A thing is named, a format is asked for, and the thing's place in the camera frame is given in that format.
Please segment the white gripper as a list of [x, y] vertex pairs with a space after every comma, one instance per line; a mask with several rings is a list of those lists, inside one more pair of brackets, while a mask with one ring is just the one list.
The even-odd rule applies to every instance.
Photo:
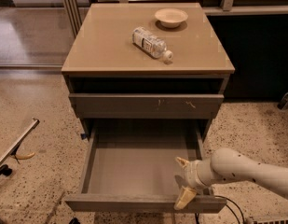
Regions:
[[199, 178], [199, 167], [201, 161], [188, 161], [181, 157], [176, 157], [177, 163], [184, 168], [184, 178], [191, 187], [181, 187], [178, 198], [174, 204], [175, 210], [183, 210], [196, 196], [196, 189], [205, 189], [205, 184]]

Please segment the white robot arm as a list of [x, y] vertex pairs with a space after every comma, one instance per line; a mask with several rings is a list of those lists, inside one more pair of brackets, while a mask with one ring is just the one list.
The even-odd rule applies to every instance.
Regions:
[[288, 168], [254, 161], [231, 148], [219, 148], [210, 158], [188, 161], [176, 157], [184, 171], [174, 209], [184, 209], [198, 193], [213, 184], [249, 181], [288, 200]]

